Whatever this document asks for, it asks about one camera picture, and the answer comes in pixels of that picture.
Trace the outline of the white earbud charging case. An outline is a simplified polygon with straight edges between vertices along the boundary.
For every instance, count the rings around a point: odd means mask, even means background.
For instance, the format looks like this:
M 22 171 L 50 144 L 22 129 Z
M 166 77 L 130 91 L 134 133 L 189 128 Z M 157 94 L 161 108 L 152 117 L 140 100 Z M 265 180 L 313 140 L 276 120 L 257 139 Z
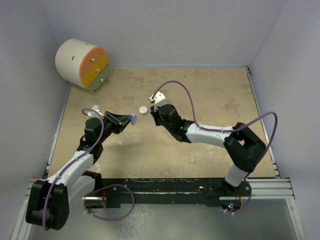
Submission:
M 141 106 L 140 108 L 139 108 L 139 113 L 141 114 L 141 115 L 146 115 L 148 112 L 149 112 L 149 109 L 146 107 L 146 106 Z

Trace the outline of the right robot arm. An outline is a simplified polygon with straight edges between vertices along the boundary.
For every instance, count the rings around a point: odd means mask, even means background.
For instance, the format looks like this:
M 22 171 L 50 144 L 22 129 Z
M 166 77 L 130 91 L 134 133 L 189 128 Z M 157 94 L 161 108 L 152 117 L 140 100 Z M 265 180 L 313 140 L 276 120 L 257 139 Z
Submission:
M 164 127 L 179 142 L 214 145 L 227 151 L 233 164 L 224 177 L 222 190 L 228 196 L 240 190 L 242 180 L 255 170 L 265 154 L 265 143 L 249 127 L 237 131 L 245 125 L 242 122 L 222 131 L 212 131 L 213 126 L 204 130 L 194 121 L 181 118 L 172 104 L 151 106 L 150 114 L 156 126 Z

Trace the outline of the purple earbud charging case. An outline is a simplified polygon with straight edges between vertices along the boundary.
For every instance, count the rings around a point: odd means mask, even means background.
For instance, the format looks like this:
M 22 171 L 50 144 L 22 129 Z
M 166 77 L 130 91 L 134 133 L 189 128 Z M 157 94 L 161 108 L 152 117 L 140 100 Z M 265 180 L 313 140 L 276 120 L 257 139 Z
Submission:
M 138 116 L 135 113 L 132 113 L 130 123 L 132 125 L 135 125 L 137 123 L 137 120 L 138 120 Z

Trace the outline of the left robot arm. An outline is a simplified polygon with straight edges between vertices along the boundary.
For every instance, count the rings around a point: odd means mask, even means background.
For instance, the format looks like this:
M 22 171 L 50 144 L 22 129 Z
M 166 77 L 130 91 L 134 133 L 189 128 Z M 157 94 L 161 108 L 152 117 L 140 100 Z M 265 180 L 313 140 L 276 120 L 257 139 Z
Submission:
M 89 118 L 72 158 L 51 177 L 36 180 L 30 190 L 25 221 L 45 231 L 60 230 L 65 225 L 73 201 L 101 194 L 102 182 L 86 171 L 100 158 L 103 142 L 110 135 L 120 134 L 128 124 L 137 122 L 134 113 L 102 113 L 92 108 L 84 108 L 82 113 Z

